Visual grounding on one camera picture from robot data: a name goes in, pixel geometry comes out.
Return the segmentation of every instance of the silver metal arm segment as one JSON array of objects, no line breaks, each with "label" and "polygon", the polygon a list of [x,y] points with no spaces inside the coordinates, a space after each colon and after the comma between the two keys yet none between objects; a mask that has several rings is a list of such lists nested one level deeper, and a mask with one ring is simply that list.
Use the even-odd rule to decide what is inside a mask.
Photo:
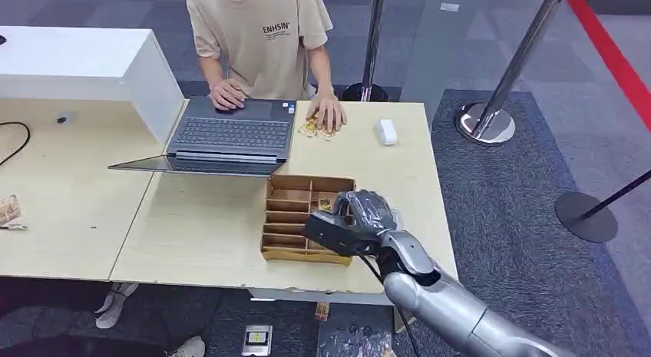
[{"label": "silver metal arm segment", "polygon": [[381,247],[395,252],[399,262],[382,274],[387,297],[454,349],[469,357],[574,356],[489,310],[443,271],[410,233],[386,230],[379,235]]}]

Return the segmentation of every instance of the stanchion base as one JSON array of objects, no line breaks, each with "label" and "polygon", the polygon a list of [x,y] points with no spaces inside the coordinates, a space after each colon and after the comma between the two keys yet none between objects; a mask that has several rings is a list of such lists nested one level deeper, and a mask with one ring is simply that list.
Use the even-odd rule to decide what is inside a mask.
[{"label": "stanchion base", "polygon": [[491,125],[478,137],[472,135],[474,126],[479,122],[481,114],[486,108],[486,103],[473,103],[464,105],[454,117],[457,130],[468,140],[483,146],[499,146],[510,140],[515,134],[515,122],[504,110],[495,113]]},{"label": "stanchion base", "polygon": [[608,207],[591,217],[581,217],[601,203],[585,193],[566,192],[556,200],[556,216],[570,233],[594,243],[608,242],[617,235],[617,219]]},{"label": "stanchion base", "polygon": [[[346,88],[342,93],[342,101],[360,101],[362,99],[362,84],[355,83]],[[388,102],[388,94],[382,87],[373,84],[371,88],[371,102]]]}]

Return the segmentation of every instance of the cardboard compartment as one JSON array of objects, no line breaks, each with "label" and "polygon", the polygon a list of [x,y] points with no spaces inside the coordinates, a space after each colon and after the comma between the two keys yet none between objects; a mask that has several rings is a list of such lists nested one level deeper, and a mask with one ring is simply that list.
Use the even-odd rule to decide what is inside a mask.
[{"label": "cardboard compartment", "polygon": [[335,192],[312,192],[312,200],[309,203],[310,212],[314,210],[324,210],[332,212],[332,205],[339,193]]},{"label": "cardboard compartment", "polygon": [[267,260],[288,259],[349,265],[350,257],[339,256],[301,235],[309,212],[332,209],[341,191],[355,190],[346,178],[276,175],[268,180],[266,219],[260,252]]},{"label": "cardboard compartment", "polygon": [[306,248],[306,241],[304,236],[265,233],[263,236],[263,247],[297,248],[304,250]]},{"label": "cardboard compartment", "polygon": [[296,236],[301,235],[301,230],[305,226],[304,223],[267,223],[263,226],[263,233],[270,234],[293,234]]},{"label": "cardboard compartment", "polygon": [[267,211],[267,223],[290,223],[304,224],[307,221],[308,213],[293,213],[285,211]]},{"label": "cardboard compartment", "polygon": [[269,198],[266,201],[266,210],[307,213],[309,211],[309,201],[276,200]]}]

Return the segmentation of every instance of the beige t-shirt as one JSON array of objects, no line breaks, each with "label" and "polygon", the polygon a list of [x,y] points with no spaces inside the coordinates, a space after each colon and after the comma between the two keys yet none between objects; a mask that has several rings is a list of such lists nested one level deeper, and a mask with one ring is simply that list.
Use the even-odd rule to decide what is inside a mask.
[{"label": "beige t-shirt", "polygon": [[323,0],[187,0],[197,54],[228,58],[252,98],[308,99],[307,50],[332,29]]}]

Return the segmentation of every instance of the printed text on t-shirt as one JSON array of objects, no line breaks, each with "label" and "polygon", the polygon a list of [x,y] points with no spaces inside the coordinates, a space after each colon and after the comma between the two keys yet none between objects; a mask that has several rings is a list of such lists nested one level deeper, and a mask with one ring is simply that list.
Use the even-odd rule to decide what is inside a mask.
[{"label": "printed text on t-shirt", "polygon": [[289,22],[285,21],[274,25],[264,25],[262,30],[267,40],[273,40],[279,36],[287,36],[289,35]]}]

